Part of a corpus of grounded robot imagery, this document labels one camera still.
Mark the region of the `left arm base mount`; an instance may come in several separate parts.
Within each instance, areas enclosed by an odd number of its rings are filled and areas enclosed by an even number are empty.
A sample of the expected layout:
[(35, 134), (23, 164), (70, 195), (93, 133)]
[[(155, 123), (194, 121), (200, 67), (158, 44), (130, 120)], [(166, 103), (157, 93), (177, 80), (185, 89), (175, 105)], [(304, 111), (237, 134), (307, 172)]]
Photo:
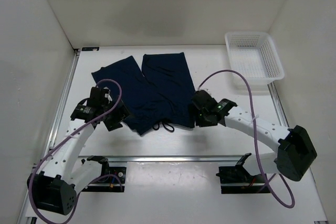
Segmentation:
[(114, 164), (103, 156), (89, 156), (81, 160), (78, 169), (78, 182), (76, 190), (82, 192), (123, 193), (127, 168)]

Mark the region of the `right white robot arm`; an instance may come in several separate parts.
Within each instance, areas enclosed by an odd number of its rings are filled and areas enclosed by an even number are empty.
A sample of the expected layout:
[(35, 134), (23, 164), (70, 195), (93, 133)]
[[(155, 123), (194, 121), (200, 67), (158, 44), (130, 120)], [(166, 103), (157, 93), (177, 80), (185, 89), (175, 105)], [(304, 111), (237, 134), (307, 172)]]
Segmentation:
[(253, 118), (235, 102), (228, 99), (217, 102), (204, 90), (196, 91), (192, 102), (198, 109), (202, 127), (220, 124), (256, 137), (272, 150), (260, 156), (244, 155), (237, 162), (236, 177), (242, 182), (262, 173), (281, 174), (298, 182), (317, 157), (310, 136), (302, 126), (288, 128)]

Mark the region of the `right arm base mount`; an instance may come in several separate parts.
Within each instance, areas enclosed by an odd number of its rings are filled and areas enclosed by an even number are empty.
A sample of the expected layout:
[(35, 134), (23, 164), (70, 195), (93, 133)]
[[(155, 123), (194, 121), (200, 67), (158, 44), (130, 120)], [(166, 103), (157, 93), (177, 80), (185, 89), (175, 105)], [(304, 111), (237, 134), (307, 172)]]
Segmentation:
[(243, 155), (233, 166), (219, 166), (216, 176), (220, 180), (221, 194), (269, 194), (265, 180), (260, 174), (250, 175), (243, 164), (251, 153)]

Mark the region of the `navy blue shorts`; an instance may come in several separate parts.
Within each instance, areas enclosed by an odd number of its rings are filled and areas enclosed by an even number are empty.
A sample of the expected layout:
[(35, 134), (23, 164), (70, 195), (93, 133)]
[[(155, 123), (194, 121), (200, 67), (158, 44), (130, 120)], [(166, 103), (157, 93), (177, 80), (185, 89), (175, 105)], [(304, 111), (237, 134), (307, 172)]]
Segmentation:
[(139, 135), (158, 123), (194, 128), (195, 88), (184, 53), (145, 54), (140, 66), (129, 56), (91, 75), (111, 94), (122, 91), (122, 101), (132, 114), (124, 122)]

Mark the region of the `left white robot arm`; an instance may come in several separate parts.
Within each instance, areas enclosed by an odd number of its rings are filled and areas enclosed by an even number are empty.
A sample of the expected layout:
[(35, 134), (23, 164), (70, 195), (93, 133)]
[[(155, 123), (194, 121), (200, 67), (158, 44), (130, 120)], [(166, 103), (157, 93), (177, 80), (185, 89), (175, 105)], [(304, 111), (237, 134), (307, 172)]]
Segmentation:
[(79, 102), (70, 116), (66, 142), (42, 163), (35, 176), (28, 178), (30, 198), (37, 209), (67, 215), (92, 180), (108, 180), (109, 164), (103, 156), (91, 155), (79, 168), (74, 166), (98, 124), (113, 131), (121, 128), (129, 115), (119, 95), (111, 95), (107, 87), (91, 88), (89, 98)]

